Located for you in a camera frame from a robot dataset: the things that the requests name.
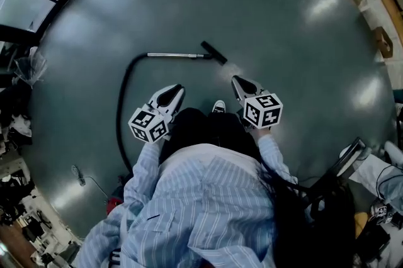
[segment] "floor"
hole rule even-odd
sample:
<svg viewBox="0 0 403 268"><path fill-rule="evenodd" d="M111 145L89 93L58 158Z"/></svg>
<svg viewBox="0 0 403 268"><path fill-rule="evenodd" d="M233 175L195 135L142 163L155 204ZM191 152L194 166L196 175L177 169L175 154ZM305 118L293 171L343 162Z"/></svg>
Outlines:
<svg viewBox="0 0 403 268"><path fill-rule="evenodd" d="M240 74L282 100L273 134L301 180L321 176L357 136L374 148L394 137L387 70L374 60L370 29L352 0L71 0L40 47L48 70L34 87L33 145L23 156L78 236L105 217L105 198L90 180L81 187L71 166L108 193L126 173L115 112L127 64L142 52L203 53L203 40L229 63L142 62L129 84L124 124L153 92L174 83L186 87L184 108L207 112L223 99L235 112L230 79ZM123 141L134 164L142 144L125 125ZM358 208L367 206L367 192L353 189Z"/></svg>

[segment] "striped shirt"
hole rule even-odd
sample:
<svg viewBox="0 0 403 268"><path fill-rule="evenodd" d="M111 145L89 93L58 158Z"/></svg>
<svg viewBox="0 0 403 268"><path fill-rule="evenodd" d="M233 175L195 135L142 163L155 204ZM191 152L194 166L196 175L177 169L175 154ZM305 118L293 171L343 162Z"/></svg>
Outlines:
<svg viewBox="0 0 403 268"><path fill-rule="evenodd" d="M263 161L290 180L271 135L258 146ZM203 259L215 267L275 266L273 207L256 176L219 156L208 165L188 157L158 180L156 144L144 145L133 175L124 203L87 236L79 267L101 267L118 247L121 267L199 267Z"/></svg>

